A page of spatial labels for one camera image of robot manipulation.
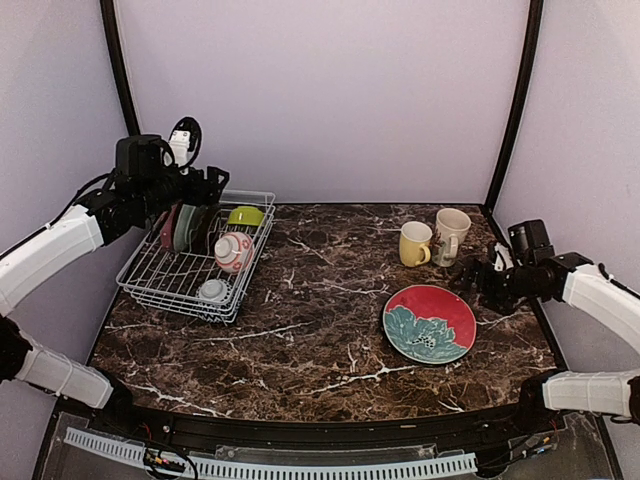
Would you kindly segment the lime green bowl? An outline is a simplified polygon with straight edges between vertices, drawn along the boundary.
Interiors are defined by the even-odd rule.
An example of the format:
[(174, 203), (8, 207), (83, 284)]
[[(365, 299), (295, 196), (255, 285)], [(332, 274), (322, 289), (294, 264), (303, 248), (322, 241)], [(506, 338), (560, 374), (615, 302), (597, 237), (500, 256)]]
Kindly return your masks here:
[(259, 208), (242, 205), (230, 212), (227, 223), (236, 226), (260, 227), (264, 218), (265, 213)]

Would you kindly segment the white patterned mug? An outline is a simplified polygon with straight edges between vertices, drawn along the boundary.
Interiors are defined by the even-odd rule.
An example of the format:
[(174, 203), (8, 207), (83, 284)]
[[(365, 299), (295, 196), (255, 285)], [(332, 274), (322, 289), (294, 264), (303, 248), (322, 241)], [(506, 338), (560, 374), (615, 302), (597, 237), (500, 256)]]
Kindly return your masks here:
[(452, 266), (471, 225), (470, 217), (461, 210), (455, 208), (439, 210), (436, 214), (432, 262), (444, 268)]

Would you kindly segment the light blue plate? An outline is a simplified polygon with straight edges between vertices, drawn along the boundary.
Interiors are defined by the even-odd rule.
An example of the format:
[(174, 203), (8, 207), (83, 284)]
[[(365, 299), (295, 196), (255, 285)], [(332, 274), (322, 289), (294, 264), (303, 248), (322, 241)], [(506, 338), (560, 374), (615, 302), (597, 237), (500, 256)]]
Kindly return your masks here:
[(183, 204), (176, 220), (173, 235), (173, 249), (176, 252), (183, 252), (190, 248), (197, 223), (198, 208)]

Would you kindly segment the pale yellow mug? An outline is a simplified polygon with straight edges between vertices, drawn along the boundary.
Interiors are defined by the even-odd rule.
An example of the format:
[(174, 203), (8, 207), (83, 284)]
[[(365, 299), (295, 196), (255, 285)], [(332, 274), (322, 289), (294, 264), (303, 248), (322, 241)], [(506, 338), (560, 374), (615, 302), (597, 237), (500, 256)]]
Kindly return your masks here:
[(400, 230), (399, 255), (402, 264), (418, 267), (431, 260), (432, 229), (425, 223), (409, 221)]

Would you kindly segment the pink rimmed plate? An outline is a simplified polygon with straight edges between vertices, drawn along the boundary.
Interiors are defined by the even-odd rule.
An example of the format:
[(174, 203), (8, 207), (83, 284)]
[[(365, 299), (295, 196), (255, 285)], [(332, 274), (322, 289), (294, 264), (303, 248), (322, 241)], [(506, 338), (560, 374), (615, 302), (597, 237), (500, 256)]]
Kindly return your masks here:
[(164, 215), (161, 225), (159, 239), (161, 247), (166, 250), (173, 250), (173, 239), (175, 232), (175, 224), (177, 215), (179, 214), (180, 204), (174, 204), (171, 209)]

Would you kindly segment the white bowl with red pattern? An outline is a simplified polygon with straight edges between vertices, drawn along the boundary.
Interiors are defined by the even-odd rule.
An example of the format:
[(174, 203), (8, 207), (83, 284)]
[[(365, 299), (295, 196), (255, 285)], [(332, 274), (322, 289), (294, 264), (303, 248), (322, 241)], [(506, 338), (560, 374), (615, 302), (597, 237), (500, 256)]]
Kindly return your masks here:
[(214, 256), (222, 271), (239, 274), (249, 267), (253, 259), (253, 240), (243, 232), (227, 232), (216, 241)]

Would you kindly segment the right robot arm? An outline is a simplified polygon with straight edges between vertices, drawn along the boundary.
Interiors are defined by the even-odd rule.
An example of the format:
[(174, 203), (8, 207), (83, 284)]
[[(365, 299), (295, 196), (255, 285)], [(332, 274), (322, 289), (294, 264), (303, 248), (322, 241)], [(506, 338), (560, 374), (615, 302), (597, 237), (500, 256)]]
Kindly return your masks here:
[[(508, 229), (506, 243), (493, 243), (485, 259), (468, 257), (451, 280), (459, 294), (474, 293), (503, 316), (524, 301), (554, 301), (586, 319), (599, 333), (639, 349), (639, 293), (607, 271), (603, 263), (569, 252), (558, 254), (541, 219)], [(510, 424), (521, 434), (560, 412), (604, 415), (620, 423), (639, 422), (639, 370), (552, 369), (526, 379)]]

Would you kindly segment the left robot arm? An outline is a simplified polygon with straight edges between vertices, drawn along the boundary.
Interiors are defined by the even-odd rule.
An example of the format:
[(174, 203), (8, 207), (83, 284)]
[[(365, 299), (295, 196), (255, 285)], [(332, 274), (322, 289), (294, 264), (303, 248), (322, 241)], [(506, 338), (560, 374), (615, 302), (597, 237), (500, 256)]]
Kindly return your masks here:
[(51, 222), (1, 255), (1, 378), (19, 380), (94, 410), (120, 436), (141, 427), (125, 387), (56, 352), (9, 317), (30, 293), (79, 258), (107, 246), (178, 203), (214, 206), (229, 181), (218, 167), (196, 169), (195, 150), (155, 134), (119, 140), (115, 166), (83, 185)]

